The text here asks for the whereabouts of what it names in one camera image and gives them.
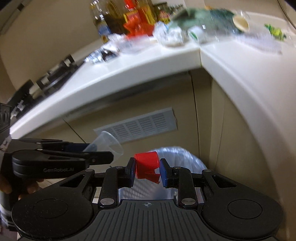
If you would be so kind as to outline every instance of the ribbed plastic plate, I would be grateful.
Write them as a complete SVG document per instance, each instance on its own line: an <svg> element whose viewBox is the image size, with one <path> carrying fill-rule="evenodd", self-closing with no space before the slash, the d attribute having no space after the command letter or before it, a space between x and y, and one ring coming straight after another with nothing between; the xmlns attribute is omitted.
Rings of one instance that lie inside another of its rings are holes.
<svg viewBox="0 0 296 241"><path fill-rule="evenodd" d="M173 200L123 200L102 210L86 229L64 241L227 241L211 231L193 210ZM22 238L20 241L31 241ZM266 241L276 241L271 237Z"/></svg>

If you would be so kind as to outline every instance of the crumpled plastic bag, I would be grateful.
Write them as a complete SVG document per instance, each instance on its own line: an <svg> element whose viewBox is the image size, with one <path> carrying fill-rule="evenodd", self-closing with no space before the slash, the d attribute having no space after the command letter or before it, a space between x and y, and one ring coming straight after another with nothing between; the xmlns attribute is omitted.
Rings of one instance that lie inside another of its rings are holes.
<svg viewBox="0 0 296 241"><path fill-rule="evenodd" d="M154 25L153 36L158 43L168 47L182 46L187 41L186 33L180 27L169 29L161 21Z"/></svg>
<svg viewBox="0 0 296 241"><path fill-rule="evenodd" d="M207 169L200 159L181 147L162 147L151 151L156 151L159 159L165 158L171 167L185 167L188 168L192 173L201 173L203 169ZM164 188L161 178L159 181L160 183L156 184L147 179L135 178L132 188L121 188L118 190L119 200L173 199L177 189Z"/></svg>

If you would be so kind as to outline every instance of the black circular pad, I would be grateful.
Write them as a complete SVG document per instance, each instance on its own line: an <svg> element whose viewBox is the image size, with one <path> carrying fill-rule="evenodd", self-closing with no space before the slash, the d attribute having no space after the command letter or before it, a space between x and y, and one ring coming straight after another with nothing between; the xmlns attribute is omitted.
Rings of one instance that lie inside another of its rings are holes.
<svg viewBox="0 0 296 241"><path fill-rule="evenodd" d="M59 240L74 235L92 218L89 200L76 188L51 186L18 201L12 220L21 236Z"/></svg>
<svg viewBox="0 0 296 241"><path fill-rule="evenodd" d="M262 207L252 200L240 199L229 203L228 211L237 218L253 219L262 213Z"/></svg>
<svg viewBox="0 0 296 241"><path fill-rule="evenodd" d="M266 238L280 226L283 212L273 199L246 186L217 188L202 208L206 223L230 238Z"/></svg>
<svg viewBox="0 0 296 241"><path fill-rule="evenodd" d="M33 207L34 213L41 218L57 218L62 216L67 209L67 203L56 198L41 200Z"/></svg>

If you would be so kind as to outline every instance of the air vent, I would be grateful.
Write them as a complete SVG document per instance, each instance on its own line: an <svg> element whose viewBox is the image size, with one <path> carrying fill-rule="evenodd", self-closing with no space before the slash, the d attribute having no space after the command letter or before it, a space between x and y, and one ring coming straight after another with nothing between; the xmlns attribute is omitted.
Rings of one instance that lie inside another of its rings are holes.
<svg viewBox="0 0 296 241"><path fill-rule="evenodd" d="M172 108L166 108L102 126L94 129L94 131L97 135L102 131L107 131L120 143L123 143L176 129L177 124L173 110Z"/></svg>

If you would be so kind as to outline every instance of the metal screw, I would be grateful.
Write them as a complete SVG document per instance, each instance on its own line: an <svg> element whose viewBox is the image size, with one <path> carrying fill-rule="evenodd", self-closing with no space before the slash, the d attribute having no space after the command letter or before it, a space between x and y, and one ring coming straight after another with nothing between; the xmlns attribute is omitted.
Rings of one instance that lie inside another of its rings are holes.
<svg viewBox="0 0 296 241"><path fill-rule="evenodd" d="M196 201L193 198L183 198L181 203L184 205L193 205L196 203Z"/></svg>
<svg viewBox="0 0 296 241"><path fill-rule="evenodd" d="M102 204L102 205L112 205L113 203L114 203L115 201L114 201L114 199L113 198L109 198L109 197L107 197L107 198L103 198L103 199L101 199L101 201L100 201L100 203Z"/></svg>

